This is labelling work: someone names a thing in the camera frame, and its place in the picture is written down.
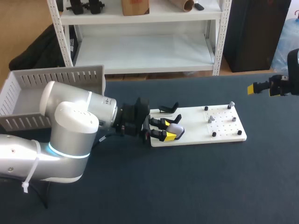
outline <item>white plastic board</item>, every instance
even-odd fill
[[[174,114],[160,113],[158,109],[150,110],[150,116],[156,119],[168,118],[173,120],[181,114],[182,119],[179,124],[185,129],[185,133],[179,140],[161,142],[158,139],[151,138],[151,145],[153,147],[181,146],[245,141],[247,139],[235,107],[231,109],[228,109],[228,105],[208,107],[208,111],[205,111],[204,106],[178,108]],[[209,124],[208,120],[211,115],[215,117],[215,121]],[[213,132],[217,133],[216,137],[212,136]]]

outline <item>shelf board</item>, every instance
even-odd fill
[[[109,0],[103,1],[106,6],[101,14],[92,15],[90,11],[84,9],[84,14],[74,15],[72,11],[65,10],[61,16],[61,23],[63,25],[85,25],[220,19],[221,10],[217,0],[199,0],[198,2],[205,8],[203,11],[194,8],[192,11],[185,13],[169,0],[149,0],[149,14],[123,16],[121,0]]]
[[[76,66],[105,74],[213,70],[204,34],[85,37]]]

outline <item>dark blue tabletop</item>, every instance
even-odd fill
[[[235,102],[242,143],[150,148],[111,137],[92,151],[83,177],[53,183],[49,208],[19,183],[0,182],[0,223],[231,224],[299,222],[299,98],[247,96],[270,75],[108,82],[118,104],[150,107]],[[50,131],[14,133],[47,141]]]

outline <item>cardboard tube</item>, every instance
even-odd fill
[[[193,0],[169,0],[174,5],[182,9],[184,12],[190,12],[192,8],[194,7],[194,1]]]

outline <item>gray plastic crate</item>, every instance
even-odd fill
[[[50,81],[104,95],[104,66],[11,71],[0,94],[0,124],[6,131],[51,127],[39,113],[43,89]]]

